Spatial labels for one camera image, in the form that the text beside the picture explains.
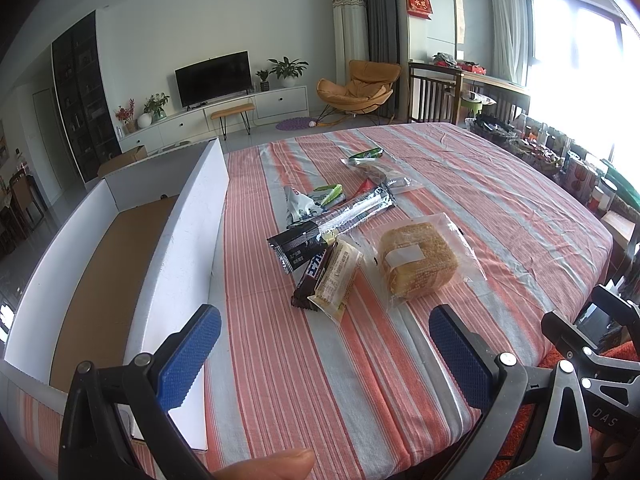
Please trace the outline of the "person's left hand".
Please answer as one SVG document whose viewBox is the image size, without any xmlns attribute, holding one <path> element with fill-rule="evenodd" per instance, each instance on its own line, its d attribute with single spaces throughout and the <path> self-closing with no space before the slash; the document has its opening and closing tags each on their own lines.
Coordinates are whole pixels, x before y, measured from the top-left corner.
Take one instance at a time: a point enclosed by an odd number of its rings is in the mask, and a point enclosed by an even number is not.
<svg viewBox="0 0 640 480">
<path fill-rule="evenodd" d="M 310 475 L 315 462 L 311 448 L 296 448 L 243 460 L 215 471 L 213 477 L 218 480 L 302 480 Z"/>
</svg>

